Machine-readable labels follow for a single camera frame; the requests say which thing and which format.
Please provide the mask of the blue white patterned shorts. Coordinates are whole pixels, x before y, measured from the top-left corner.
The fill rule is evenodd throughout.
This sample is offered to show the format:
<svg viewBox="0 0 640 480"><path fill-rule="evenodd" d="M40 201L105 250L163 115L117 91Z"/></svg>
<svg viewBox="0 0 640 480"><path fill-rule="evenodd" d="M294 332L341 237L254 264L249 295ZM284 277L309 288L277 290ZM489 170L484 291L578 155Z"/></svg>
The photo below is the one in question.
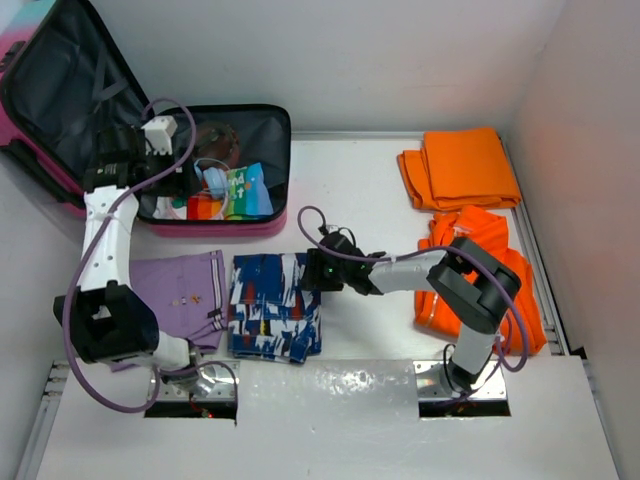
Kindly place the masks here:
<svg viewBox="0 0 640 480"><path fill-rule="evenodd" d="M263 253L233 258L228 352L303 364L322 352L321 294L301 287L305 253Z"/></svg>

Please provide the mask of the brown round case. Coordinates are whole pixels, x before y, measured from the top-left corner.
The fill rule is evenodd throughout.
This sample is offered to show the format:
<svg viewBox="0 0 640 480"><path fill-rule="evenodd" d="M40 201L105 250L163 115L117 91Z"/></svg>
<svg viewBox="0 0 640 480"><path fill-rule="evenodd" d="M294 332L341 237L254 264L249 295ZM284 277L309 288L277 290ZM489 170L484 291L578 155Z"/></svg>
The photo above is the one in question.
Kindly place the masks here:
<svg viewBox="0 0 640 480"><path fill-rule="evenodd" d="M239 161L239 139L228 124L204 122L197 127L193 154L196 158L212 158L234 168Z"/></svg>

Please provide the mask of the blue pink cat-ear headphones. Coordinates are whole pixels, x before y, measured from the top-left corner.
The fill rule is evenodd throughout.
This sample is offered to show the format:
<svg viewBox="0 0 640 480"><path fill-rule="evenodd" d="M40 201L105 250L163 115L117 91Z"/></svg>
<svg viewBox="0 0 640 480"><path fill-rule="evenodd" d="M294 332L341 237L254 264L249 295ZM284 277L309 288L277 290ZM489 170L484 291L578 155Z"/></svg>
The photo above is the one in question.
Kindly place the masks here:
<svg viewBox="0 0 640 480"><path fill-rule="evenodd" d="M201 190L188 199L169 199L167 211L175 220L222 221L230 200L229 166L221 160L201 157L194 161Z"/></svg>

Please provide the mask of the rainbow striped white t-shirt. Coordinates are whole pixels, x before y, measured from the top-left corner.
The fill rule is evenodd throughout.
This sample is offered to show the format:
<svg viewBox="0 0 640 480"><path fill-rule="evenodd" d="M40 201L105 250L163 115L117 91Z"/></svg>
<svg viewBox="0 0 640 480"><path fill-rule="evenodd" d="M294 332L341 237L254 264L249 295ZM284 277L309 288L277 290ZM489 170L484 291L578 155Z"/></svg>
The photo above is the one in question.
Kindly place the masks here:
<svg viewBox="0 0 640 480"><path fill-rule="evenodd" d="M274 213L260 162L249 166L230 168L228 178L230 200L224 220L261 219ZM182 197L159 197L152 217L159 220L175 220L170 217L167 211L167 201L175 198L188 199Z"/></svg>

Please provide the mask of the purple shirt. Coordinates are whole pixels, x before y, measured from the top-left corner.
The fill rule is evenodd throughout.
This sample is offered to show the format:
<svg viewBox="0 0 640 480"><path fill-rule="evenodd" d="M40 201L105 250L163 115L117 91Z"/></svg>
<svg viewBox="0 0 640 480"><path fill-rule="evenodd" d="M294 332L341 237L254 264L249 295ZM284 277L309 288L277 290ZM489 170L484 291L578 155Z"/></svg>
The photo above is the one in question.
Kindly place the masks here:
<svg viewBox="0 0 640 480"><path fill-rule="evenodd" d="M125 316L140 350L110 365L113 372L140 364L163 371L189 367L194 349L218 348L226 328L227 293L222 252L133 260L130 287L137 300Z"/></svg>

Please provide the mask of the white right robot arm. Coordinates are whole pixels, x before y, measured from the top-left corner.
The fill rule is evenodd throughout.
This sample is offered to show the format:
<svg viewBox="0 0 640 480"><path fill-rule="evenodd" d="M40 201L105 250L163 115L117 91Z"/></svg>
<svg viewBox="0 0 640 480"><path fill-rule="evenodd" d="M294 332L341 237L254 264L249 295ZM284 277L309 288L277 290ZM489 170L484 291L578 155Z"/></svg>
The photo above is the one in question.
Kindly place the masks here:
<svg viewBox="0 0 640 480"><path fill-rule="evenodd" d="M460 320L453 353L436 367L444 394L466 397L498 348L498 332L507 313L524 330L515 298L520 278L468 237L449 246L429 247L393 257L364 254L348 237L332 232L307 251L301 280L304 290L384 295L397 291L432 292Z"/></svg>

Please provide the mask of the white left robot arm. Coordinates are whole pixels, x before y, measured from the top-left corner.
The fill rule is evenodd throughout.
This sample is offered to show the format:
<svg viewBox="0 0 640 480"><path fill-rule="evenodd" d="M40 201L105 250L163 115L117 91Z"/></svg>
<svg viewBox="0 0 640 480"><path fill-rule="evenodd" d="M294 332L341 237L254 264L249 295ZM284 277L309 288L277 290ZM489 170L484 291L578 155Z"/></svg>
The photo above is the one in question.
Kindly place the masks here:
<svg viewBox="0 0 640 480"><path fill-rule="evenodd" d="M96 158L83 179L83 253L88 261L71 301L59 296L54 314L70 310L69 334L87 364L125 364L179 370L190 363L186 340L161 331L156 315L134 291L130 243L139 200L131 187L174 163L177 123L157 116L142 127L111 127L96 137Z"/></svg>

